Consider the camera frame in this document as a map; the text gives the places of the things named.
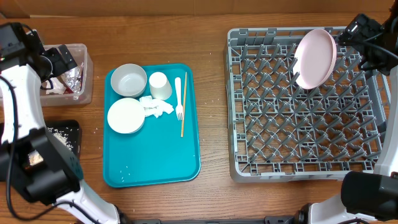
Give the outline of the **aluminium foil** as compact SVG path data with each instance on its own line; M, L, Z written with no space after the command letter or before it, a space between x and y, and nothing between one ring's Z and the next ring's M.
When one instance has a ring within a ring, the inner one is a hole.
M61 79L70 93L78 93L81 91L83 81L84 63L78 64L77 67L63 73Z

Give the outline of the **grey bowl with rice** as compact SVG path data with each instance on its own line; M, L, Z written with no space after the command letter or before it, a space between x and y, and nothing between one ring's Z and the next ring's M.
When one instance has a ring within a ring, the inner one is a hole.
M136 98L146 89L147 74L139 65L127 63L119 66L111 75L111 87L119 95Z

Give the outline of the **white round plate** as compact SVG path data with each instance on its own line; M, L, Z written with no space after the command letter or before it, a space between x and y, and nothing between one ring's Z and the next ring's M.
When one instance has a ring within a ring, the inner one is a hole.
M320 86L332 74L336 62L336 42L323 29L314 29L300 41L294 58L293 73L299 73L296 83L309 90Z

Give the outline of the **white bowl with peanuts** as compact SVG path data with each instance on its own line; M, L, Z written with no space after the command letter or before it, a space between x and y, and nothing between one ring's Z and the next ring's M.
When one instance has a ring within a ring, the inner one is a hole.
M138 100L122 98L111 105L106 120L113 131L131 134L142 128L145 118L144 107Z

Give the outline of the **white napkin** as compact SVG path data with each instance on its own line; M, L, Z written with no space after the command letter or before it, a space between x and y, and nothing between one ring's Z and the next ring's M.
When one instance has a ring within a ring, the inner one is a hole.
M144 108L145 117L155 116L158 118L159 116L162 116L163 113L170 114L174 111L171 104L164 100L153 98L150 95L140 97L139 102Z
M43 82L43 84L40 87L40 94L41 95L62 95L66 92L67 87L65 85L65 82L59 78L51 78L50 80L47 80L46 82Z

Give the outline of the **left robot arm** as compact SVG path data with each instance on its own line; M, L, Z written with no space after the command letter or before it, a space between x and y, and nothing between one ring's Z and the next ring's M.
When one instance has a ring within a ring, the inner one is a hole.
M43 82L77 67L65 45L44 49L38 33L20 22L1 25L1 178L6 202L20 221L61 208L83 223L129 223L84 180L76 155L46 127Z

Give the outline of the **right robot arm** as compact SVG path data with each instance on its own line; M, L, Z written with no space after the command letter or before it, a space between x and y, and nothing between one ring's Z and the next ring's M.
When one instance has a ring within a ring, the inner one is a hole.
M379 124L382 148L372 173L351 171L341 192L320 203L307 204L293 223L370 223L397 219L397 3L379 24L358 14L338 36L338 45L355 49L362 56L358 68L370 82L379 72L390 78L389 117Z

